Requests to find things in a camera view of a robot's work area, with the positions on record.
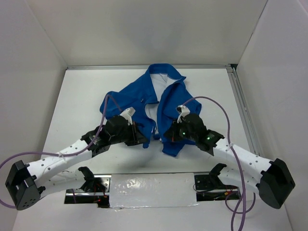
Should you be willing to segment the blue jacket white lining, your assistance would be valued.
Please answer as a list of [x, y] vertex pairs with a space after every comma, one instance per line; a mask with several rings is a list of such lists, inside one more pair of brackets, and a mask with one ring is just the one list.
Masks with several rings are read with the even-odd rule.
[[112, 96], [107, 103], [102, 103], [100, 112], [106, 119], [119, 114], [119, 109], [133, 107], [132, 117], [140, 132], [148, 139], [161, 140], [162, 152], [176, 157], [184, 145], [193, 145], [189, 140], [176, 141], [164, 137], [179, 114], [176, 108], [186, 105], [191, 113], [200, 114], [202, 105], [192, 99], [186, 89], [182, 76], [170, 64], [152, 64], [138, 79], [121, 91], [110, 91]]

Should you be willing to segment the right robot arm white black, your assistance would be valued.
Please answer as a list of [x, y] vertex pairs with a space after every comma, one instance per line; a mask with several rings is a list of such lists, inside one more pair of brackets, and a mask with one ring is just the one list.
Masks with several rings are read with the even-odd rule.
[[224, 185], [254, 192], [272, 208], [279, 209], [295, 187], [286, 163], [252, 154], [235, 145], [220, 133], [207, 129], [197, 114], [175, 119], [164, 136], [172, 141], [190, 140], [196, 146], [221, 160], [210, 171], [210, 183], [216, 189]]

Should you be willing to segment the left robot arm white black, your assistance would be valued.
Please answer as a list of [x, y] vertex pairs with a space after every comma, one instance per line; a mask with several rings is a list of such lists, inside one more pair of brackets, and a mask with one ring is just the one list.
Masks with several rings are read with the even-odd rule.
[[68, 189], [104, 193], [105, 184], [88, 167], [69, 168], [108, 151], [113, 144], [135, 146], [147, 141], [136, 122], [116, 115], [56, 154], [27, 164], [17, 161], [5, 182], [13, 207], [25, 210], [49, 194]]

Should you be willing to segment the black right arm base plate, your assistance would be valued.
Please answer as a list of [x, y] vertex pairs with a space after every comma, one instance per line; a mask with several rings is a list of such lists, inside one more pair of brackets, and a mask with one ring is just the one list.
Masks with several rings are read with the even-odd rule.
[[226, 198], [227, 200], [238, 200], [241, 196], [236, 186], [223, 183], [214, 184], [208, 174], [195, 175], [194, 180], [193, 190], [196, 192], [198, 202], [223, 201]]

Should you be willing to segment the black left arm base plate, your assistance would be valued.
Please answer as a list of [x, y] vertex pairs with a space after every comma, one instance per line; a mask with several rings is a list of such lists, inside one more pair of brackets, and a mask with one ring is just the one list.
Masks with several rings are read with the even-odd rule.
[[89, 190], [69, 189], [66, 190], [66, 196], [77, 197], [94, 196], [94, 198], [107, 198], [110, 192], [111, 175], [95, 174], [95, 181]]

